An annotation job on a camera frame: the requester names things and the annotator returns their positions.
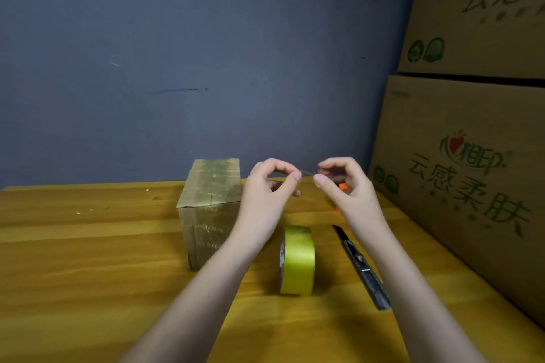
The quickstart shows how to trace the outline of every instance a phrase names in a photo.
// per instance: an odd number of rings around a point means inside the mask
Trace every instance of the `stacked cardboard box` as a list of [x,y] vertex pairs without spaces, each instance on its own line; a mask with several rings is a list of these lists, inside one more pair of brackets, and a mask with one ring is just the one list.
[[545,89],[521,85],[542,84],[544,64],[545,0],[414,0],[370,168],[378,190],[542,326]]

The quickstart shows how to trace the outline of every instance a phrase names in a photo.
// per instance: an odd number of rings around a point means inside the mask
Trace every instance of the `fingernail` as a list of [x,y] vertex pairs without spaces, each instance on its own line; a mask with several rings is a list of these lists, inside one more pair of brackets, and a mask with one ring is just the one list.
[[325,184],[325,177],[322,174],[316,174],[313,178],[314,178],[314,183],[318,187],[322,187]]

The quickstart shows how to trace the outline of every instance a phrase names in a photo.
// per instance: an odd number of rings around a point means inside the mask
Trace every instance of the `yellow tape roll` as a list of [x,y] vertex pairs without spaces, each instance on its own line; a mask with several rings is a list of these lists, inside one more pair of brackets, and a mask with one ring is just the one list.
[[280,293],[305,295],[314,284],[314,243],[310,228],[288,226],[280,246]]

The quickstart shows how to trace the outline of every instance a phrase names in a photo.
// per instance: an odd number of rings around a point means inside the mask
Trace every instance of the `small cardboard box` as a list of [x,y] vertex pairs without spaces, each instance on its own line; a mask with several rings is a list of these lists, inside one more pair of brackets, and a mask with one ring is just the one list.
[[390,77],[376,189],[545,326],[545,89]]
[[238,159],[194,161],[177,204],[191,270],[200,269],[225,242],[241,196]]
[[545,0],[414,0],[399,72],[545,78]]

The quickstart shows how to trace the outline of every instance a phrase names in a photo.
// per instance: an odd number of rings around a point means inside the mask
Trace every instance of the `right hand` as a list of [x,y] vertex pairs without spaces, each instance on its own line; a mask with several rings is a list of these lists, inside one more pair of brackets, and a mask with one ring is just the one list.
[[[391,236],[378,203],[373,183],[354,158],[329,158],[318,164],[314,183],[335,203],[354,232],[361,235],[365,248]],[[346,182],[350,194],[335,184]]]

